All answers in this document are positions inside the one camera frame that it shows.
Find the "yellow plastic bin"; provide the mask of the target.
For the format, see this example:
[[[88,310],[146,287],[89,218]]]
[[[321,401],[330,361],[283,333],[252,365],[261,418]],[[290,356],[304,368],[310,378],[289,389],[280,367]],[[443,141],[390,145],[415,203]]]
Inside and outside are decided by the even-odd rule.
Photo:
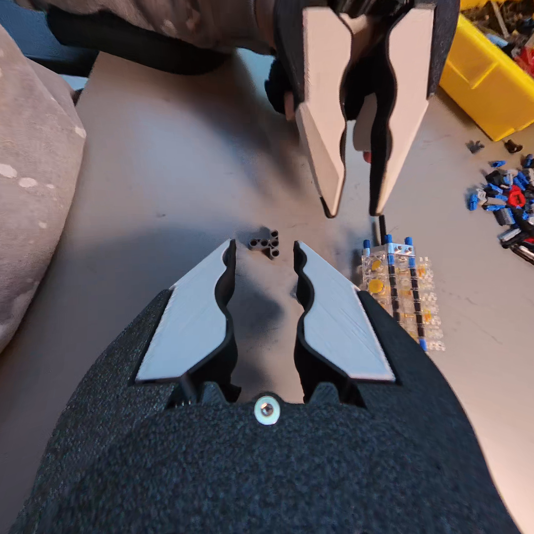
[[[493,141],[533,124],[533,28],[506,52],[487,33],[500,31],[492,1],[460,1],[442,89]]]

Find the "pile of mixed brick parts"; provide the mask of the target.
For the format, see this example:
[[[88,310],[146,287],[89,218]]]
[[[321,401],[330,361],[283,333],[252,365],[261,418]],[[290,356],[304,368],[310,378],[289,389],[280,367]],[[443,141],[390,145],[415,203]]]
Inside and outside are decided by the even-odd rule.
[[[516,167],[491,160],[482,176],[467,190],[466,208],[490,213],[502,229],[501,248],[533,265],[533,154],[521,155]]]

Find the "pile of black red parts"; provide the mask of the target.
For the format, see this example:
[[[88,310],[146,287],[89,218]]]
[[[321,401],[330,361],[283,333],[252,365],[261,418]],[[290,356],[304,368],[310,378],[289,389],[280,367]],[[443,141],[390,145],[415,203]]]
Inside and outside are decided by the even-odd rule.
[[[489,1],[483,32],[533,77],[533,1]]]

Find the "person's left hand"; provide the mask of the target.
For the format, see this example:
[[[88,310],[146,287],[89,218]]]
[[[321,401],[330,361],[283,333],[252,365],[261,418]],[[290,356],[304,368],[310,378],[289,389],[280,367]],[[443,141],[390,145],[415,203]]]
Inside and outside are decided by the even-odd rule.
[[[372,162],[371,137],[375,114],[375,110],[362,110],[355,119],[352,134],[354,149],[362,154],[364,162],[369,165]]]

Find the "small grey angled beam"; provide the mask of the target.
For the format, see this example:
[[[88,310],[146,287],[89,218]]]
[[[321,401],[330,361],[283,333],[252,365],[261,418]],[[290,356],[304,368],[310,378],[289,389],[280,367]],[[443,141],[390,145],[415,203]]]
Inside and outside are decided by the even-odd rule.
[[[266,238],[252,238],[248,242],[248,248],[252,251],[259,251],[270,259],[276,259],[280,256],[279,251],[279,232],[271,230]]]

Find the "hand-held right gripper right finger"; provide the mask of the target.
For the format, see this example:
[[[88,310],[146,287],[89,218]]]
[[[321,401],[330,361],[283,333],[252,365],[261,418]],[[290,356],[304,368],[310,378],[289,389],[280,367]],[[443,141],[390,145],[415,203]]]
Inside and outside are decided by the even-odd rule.
[[[360,289],[303,241],[293,245],[297,322],[294,363],[303,400],[331,384],[340,401],[362,401],[358,384],[395,384],[395,373],[359,297]]]

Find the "transparent brick engine model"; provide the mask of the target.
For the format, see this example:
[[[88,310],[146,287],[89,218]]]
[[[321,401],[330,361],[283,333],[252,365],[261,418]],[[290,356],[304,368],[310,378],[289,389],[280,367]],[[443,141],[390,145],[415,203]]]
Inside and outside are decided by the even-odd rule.
[[[444,351],[442,322],[428,257],[416,254],[411,237],[398,243],[377,221],[380,243],[364,240],[362,286],[425,352]]]

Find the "person's left forearm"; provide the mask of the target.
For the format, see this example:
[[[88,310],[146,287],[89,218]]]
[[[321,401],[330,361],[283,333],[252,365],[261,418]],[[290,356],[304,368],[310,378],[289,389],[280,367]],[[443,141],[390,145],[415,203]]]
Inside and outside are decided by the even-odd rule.
[[[275,50],[275,1],[15,1],[25,9],[51,7],[81,16],[110,12],[139,28],[198,48]]]

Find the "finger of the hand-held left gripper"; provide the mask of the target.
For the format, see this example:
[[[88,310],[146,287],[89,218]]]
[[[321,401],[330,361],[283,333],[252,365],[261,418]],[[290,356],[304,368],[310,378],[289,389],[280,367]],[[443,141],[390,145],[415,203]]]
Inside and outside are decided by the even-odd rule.
[[[364,16],[309,7],[303,18],[304,97],[296,122],[327,218],[337,216],[345,181],[347,129],[341,89],[352,56],[352,40]]]
[[[435,5],[414,4],[386,31],[373,64],[377,110],[370,131],[372,216],[384,207],[428,108]]]

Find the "black chair part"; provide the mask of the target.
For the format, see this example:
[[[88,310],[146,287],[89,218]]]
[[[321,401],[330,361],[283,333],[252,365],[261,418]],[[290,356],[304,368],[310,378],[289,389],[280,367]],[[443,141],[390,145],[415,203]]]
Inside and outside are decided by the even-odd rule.
[[[230,52],[198,48],[134,26],[106,10],[78,15],[51,7],[46,22],[62,45],[103,52],[175,75],[208,74],[231,57]]]

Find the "grey desk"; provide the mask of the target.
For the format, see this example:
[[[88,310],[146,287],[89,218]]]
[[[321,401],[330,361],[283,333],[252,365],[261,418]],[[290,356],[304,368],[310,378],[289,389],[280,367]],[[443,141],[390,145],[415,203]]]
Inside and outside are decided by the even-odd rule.
[[[355,284],[373,239],[369,165],[349,144],[338,216],[324,216],[296,130],[263,83],[270,59],[239,51],[217,71],[179,77],[101,55],[77,110],[86,144],[70,216],[17,335],[1,355],[1,533],[31,491],[58,416],[102,351],[153,297],[228,238],[229,304],[241,402],[303,392],[293,243]],[[491,160],[517,166],[439,93],[385,209],[434,270],[445,351],[431,357],[471,419],[517,526],[533,533],[533,266],[501,248],[490,213],[465,195]],[[280,256],[248,248],[279,232]]]

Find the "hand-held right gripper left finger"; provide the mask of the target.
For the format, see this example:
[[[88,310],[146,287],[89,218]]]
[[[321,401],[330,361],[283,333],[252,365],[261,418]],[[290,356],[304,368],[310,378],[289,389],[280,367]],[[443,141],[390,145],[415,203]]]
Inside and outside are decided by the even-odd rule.
[[[204,383],[226,401],[238,351],[228,310],[236,283],[236,242],[225,241],[170,288],[170,296],[135,376],[136,384],[176,383],[180,401],[196,401]]]

